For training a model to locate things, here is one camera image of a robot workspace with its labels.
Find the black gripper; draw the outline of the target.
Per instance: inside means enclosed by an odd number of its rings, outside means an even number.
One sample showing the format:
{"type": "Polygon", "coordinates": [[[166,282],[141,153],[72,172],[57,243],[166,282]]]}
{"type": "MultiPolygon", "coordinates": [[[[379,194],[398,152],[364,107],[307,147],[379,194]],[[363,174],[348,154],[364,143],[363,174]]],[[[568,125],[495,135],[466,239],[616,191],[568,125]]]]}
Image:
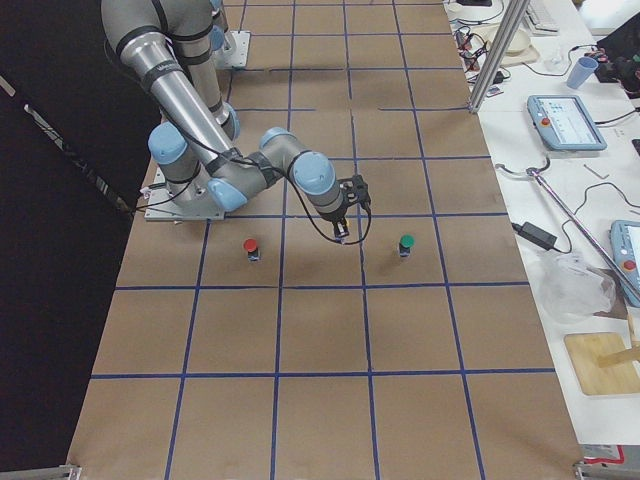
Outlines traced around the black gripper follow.
{"type": "Polygon", "coordinates": [[[321,217],[326,220],[329,221],[332,226],[333,223],[339,219],[345,218],[346,219],[346,212],[348,210],[349,206],[348,203],[345,201],[342,201],[340,203],[340,205],[338,207],[336,207],[334,210],[330,211],[330,212],[326,212],[326,213],[321,213],[321,217]]]}

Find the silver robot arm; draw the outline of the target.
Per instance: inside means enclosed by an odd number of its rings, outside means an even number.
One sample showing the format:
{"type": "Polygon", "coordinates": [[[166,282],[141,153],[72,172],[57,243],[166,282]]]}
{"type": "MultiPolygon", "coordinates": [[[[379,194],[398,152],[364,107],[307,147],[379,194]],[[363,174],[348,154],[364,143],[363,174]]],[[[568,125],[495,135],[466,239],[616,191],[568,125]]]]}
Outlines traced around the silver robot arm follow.
{"type": "Polygon", "coordinates": [[[284,178],[304,192],[334,235],[345,219],[355,181],[339,180],[327,157],[293,134],[272,128],[258,151],[242,155],[238,119],[224,102],[214,54],[234,45],[219,1],[104,1],[101,18],[117,59],[138,77],[165,117],[148,146],[164,177],[156,220],[221,218],[284,178]]]}
{"type": "Polygon", "coordinates": [[[213,27],[209,33],[212,51],[220,55],[232,55],[236,42],[229,30],[227,16],[222,0],[210,0],[213,27]]]}

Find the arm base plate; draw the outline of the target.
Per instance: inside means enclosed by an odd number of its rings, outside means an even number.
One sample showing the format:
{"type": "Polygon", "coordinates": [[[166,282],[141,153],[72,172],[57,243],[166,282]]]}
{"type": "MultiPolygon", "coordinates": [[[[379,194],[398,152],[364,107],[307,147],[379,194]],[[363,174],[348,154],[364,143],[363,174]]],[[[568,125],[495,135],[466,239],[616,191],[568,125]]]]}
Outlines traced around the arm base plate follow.
{"type": "Polygon", "coordinates": [[[222,47],[214,54],[216,67],[223,70],[245,69],[248,62],[250,39],[250,31],[227,31],[224,34],[222,47]]]}
{"type": "Polygon", "coordinates": [[[208,174],[201,170],[186,191],[179,194],[183,185],[167,183],[159,167],[154,182],[158,188],[149,192],[144,217],[148,221],[201,221],[223,220],[224,211],[214,202],[207,189],[208,174]]]}

